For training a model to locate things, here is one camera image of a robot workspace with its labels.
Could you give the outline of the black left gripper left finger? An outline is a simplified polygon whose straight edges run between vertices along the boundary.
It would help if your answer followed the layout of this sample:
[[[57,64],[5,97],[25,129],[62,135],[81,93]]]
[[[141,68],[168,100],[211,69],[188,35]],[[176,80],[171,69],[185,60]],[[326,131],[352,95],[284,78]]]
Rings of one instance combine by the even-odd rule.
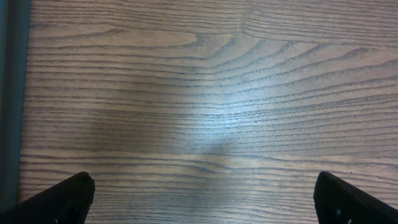
[[[84,224],[95,181],[79,172],[1,213],[1,224]]]

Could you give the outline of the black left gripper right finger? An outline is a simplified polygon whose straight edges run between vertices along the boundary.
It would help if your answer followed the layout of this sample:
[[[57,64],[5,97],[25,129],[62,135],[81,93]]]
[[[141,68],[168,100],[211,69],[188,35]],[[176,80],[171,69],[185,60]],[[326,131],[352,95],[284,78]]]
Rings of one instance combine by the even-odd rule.
[[[326,171],[313,199],[319,224],[397,224],[397,209]]]

